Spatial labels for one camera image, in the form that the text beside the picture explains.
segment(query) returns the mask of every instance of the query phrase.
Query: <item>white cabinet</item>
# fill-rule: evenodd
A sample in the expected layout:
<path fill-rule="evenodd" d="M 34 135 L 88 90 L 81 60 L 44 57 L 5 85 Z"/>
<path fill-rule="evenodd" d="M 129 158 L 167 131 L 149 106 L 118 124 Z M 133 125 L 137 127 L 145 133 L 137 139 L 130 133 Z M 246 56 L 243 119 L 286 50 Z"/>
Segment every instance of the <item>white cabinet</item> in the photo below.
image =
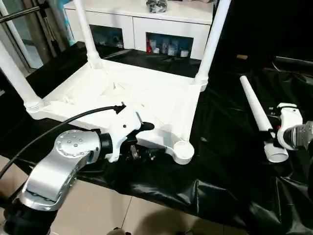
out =
<path fill-rule="evenodd" d="M 75 41 L 84 41 L 76 11 L 66 9 L 66 14 Z M 124 48 L 134 49 L 133 18 L 131 16 L 87 11 L 86 17 L 91 25 L 120 28 L 122 30 Z"/>
<path fill-rule="evenodd" d="M 193 38 L 190 58 L 201 60 L 210 25 L 134 17 L 135 49 L 146 50 L 146 33 Z"/>
<path fill-rule="evenodd" d="M 192 38 L 190 57 L 202 59 L 212 24 L 213 4 L 168 1 L 164 13 L 151 14 L 145 0 L 82 0 L 90 25 L 120 28 L 124 48 L 146 51 L 147 33 Z M 83 41 L 75 5 L 65 5 L 75 41 Z"/>

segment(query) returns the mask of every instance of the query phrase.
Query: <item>black cable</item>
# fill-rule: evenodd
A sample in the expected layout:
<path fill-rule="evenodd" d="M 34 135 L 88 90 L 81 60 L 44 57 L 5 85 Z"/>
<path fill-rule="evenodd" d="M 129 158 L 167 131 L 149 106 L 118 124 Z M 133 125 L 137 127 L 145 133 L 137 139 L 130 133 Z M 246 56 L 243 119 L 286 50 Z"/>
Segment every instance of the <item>black cable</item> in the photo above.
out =
<path fill-rule="evenodd" d="M 59 125 L 53 127 L 52 129 L 46 131 L 45 133 L 41 134 L 40 136 L 38 136 L 36 139 L 34 139 L 33 141 L 31 141 L 28 145 L 26 145 L 24 148 L 22 148 L 5 166 L 4 168 L 1 170 L 0 172 L 0 179 L 2 178 L 2 176 L 6 173 L 6 171 L 10 168 L 10 166 L 14 163 L 14 161 L 20 156 L 20 154 L 22 154 L 29 146 L 31 146 L 34 142 L 40 140 L 42 137 L 52 133 L 53 131 L 59 129 L 60 127 L 62 127 L 65 124 L 68 124 L 76 119 L 79 119 L 83 116 L 89 115 L 89 114 L 93 114 L 93 113 L 98 113 L 101 111 L 106 111 L 106 110 L 115 110 L 117 113 L 119 113 L 120 111 L 122 111 L 125 108 L 125 105 L 122 106 L 109 106 L 109 107 L 103 107 L 103 108 L 98 108 L 98 109 L 93 109 L 93 110 L 89 110 L 87 112 L 84 112 L 82 114 L 78 114 L 74 117 L 71 117 L 65 121 L 63 121 L 62 123 L 60 123 Z"/>

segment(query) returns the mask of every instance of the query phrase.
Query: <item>tiled floor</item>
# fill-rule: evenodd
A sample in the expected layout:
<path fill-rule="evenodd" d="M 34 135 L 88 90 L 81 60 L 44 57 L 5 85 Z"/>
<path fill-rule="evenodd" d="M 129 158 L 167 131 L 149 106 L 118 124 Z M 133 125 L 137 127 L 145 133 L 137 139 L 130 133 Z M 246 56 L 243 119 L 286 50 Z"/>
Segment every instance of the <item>tiled floor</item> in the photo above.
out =
<path fill-rule="evenodd" d="M 0 156 L 0 168 L 7 160 Z M 0 193 L 10 195 L 26 179 L 17 167 L 0 181 Z M 0 224 L 3 221 L 0 210 Z M 243 230 L 199 219 L 136 197 L 78 181 L 52 224 L 52 235 L 106 235 L 120 227 L 132 235 L 247 235 Z"/>

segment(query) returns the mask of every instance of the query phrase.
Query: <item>black plastic sheet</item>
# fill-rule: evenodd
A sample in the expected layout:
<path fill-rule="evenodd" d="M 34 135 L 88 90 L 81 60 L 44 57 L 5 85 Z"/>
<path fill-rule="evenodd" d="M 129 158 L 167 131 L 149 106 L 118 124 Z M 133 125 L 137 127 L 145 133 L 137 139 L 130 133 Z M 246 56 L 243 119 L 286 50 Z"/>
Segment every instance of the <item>black plastic sheet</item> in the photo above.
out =
<path fill-rule="evenodd" d="M 98 51 L 102 57 L 118 52 L 110 60 L 190 77 L 200 64 L 134 50 L 99 47 Z M 86 50 L 76 44 L 28 80 L 36 93 L 44 97 L 85 62 Z M 240 75 L 249 78 L 274 126 L 279 125 L 279 119 L 269 107 L 280 102 L 299 105 L 304 121 L 313 120 L 313 86 L 300 75 L 269 70 L 246 73 L 213 70 L 209 85 L 199 98 L 190 136 L 195 156 L 189 164 L 178 165 L 169 155 L 159 155 L 153 161 L 122 158 L 110 164 L 103 160 L 83 169 L 79 178 L 204 219 L 244 228 L 251 234 L 313 234 L 313 203 L 307 194 L 310 156 L 305 151 L 289 152 L 289 159 L 280 164 L 266 159 Z M 58 124 L 50 119 L 33 120 L 14 91 L 1 97 L 0 106 L 8 107 L 12 99 L 16 108 L 1 116 L 6 124 L 0 129 L 0 154 L 8 158 Z M 20 161 L 35 165 L 51 150 L 56 136 L 72 128 L 67 125 L 38 141 Z"/>

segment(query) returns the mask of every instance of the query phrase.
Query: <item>white tube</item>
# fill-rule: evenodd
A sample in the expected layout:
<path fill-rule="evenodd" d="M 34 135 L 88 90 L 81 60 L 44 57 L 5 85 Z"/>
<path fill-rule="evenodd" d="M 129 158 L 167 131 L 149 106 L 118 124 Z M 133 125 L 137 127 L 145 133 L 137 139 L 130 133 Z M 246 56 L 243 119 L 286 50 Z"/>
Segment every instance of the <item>white tube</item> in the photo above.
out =
<path fill-rule="evenodd" d="M 74 4 L 76 7 L 76 12 L 78 14 L 80 27 L 82 29 L 84 39 L 85 39 L 88 62 L 90 63 L 90 66 L 93 69 L 102 69 L 103 68 L 102 61 L 94 45 L 94 41 L 93 41 L 92 34 L 91 34 L 91 29 L 87 21 L 85 11 L 83 9 L 83 4 L 81 0 L 74 0 Z"/>
<path fill-rule="evenodd" d="M 240 81 L 259 130 L 268 131 L 269 129 L 272 129 L 272 125 L 269 122 L 269 119 L 266 116 L 266 113 L 264 112 L 258 98 L 256 97 L 247 77 L 241 76 Z M 274 139 L 275 133 L 271 132 L 271 136 Z M 272 163 L 281 163 L 288 158 L 288 152 L 286 149 L 282 147 L 276 147 L 271 142 L 264 142 L 264 151 L 267 159 Z"/>
<path fill-rule="evenodd" d="M 0 0 L 0 12 L 3 16 L 8 15 L 9 13 L 7 12 L 5 5 L 3 4 L 3 1 Z M 25 47 L 25 44 L 23 43 L 17 29 L 15 28 L 15 25 L 13 24 L 12 21 L 8 21 L 6 22 L 16 43 L 19 45 L 19 48 L 21 49 L 23 56 L 25 57 L 25 60 L 28 62 L 29 66 L 31 68 L 37 68 L 38 65 L 35 64 L 35 62 L 33 61 L 33 59 L 30 57 L 28 50 Z"/>
<path fill-rule="evenodd" d="M 22 72 L 14 63 L 12 57 L 5 49 L 3 43 L 0 41 L 0 68 L 11 82 L 20 97 L 24 101 L 24 106 L 29 113 L 36 112 L 40 107 L 43 107 L 43 101 L 36 95 L 31 88 Z"/>
<path fill-rule="evenodd" d="M 220 0 L 216 15 L 212 24 L 211 32 L 206 43 L 204 55 L 200 64 L 199 71 L 195 77 L 195 83 L 201 84 L 201 91 L 203 92 L 208 84 L 209 71 L 219 43 L 220 35 L 224 26 L 226 15 L 228 13 L 231 0 Z"/>
<path fill-rule="evenodd" d="M 268 131 L 269 129 L 272 129 L 272 125 L 269 122 L 268 116 L 266 116 L 266 113 L 264 112 L 258 100 L 258 97 L 256 97 L 247 77 L 241 76 L 240 81 L 245 91 L 246 98 L 248 99 L 256 124 L 259 127 L 259 130 Z"/>

